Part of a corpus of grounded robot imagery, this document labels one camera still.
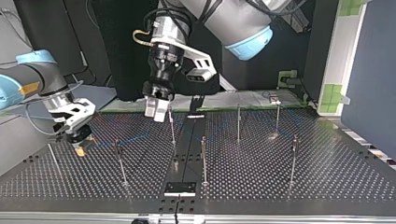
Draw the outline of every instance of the perforated metal table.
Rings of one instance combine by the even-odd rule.
[[[236,111],[207,112],[204,119],[177,113],[174,119],[176,147],[168,122],[142,114],[96,117],[91,126],[98,144],[85,158],[61,143],[53,145],[59,166],[43,148],[1,176],[0,217],[396,220],[396,173],[311,109],[282,109],[277,137],[275,110],[242,110],[239,143]],[[291,184],[295,134],[301,151]],[[203,136],[208,186],[202,185]],[[113,153],[117,138],[125,148],[128,187]],[[174,182],[195,183],[195,197],[165,197]]]

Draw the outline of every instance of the metal pin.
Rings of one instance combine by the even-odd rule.
[[[276,134],[279,133],[279,116],[280,116],[280,102],[277,101],[277,109],[276,109]]]
[[[172,117],[172,106],[169,106],[169,121],[171,123],[171,129],[172,129],[172,143],[173,145],[176,144],[176,138],[175,138],[175,127],[174,127],[174,120]]]
[[[115,153],[116,153],[116,157],[119,160],[120,168],[121,168],[121,171],[122,171],[122,177],[123,177],[123,180],[124,180],[122,185],[124,187],[126,187],[126,186],[129,185],[129,183],[128,183],[127,179],[126,179],[125,168],[124,168],[123,163],[122,163],[122,148],[120,148],[120,139],[116,139],[116,142],[114,144],[114,150],[115,150]]]
[[[295,165],[296,165],[296,158],[297,158],[298,152],[300,150],[300,139],[297,134],[295,134],[294,138],[293,138],[292,150],[293,150],[293,164],[291,166],[290,185],[294,184],[293,180],[294,180],[294,170],[295,170]]]
[[[56,159],[55,153],[53,152],[52,145],[50,143],[48,143],[47,146],[49,147],[49,152],[53,158],[53,161],[55,161],[55,163],[58,165],[58,160]]]
[[[204,186],[207,186],[209,183],[207,182],[207,176],[206,176],[206,137],[202,137],[201,141],[201,158],[204,163]]]
[[[241,106],[238,105],[238,143],[241,140]]]
[[[55,162],[56,168],[58,169],[59,174],[61,175],[61,167],[59,166],[58,160],[56,159],[55,153],[53,152],[52,145],[50,143],[47,144],[49,147],[50,155],[52,156],[53,161]]]

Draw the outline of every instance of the white wall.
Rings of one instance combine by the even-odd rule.
[[[0,7],[8,8],[17,13],[13,0],[1,0]],[[15,17],[6,14],[11,20],[14,27],[21,34],[22,37],[26,37],[21,23]],[[23,54],[31,51],[23,42],[18,38],[15,31],[10,27],[9,23],[0,15],[0,68],[7,68],[14,64],[2,64],[15,62],[15,57],[19,54]]]

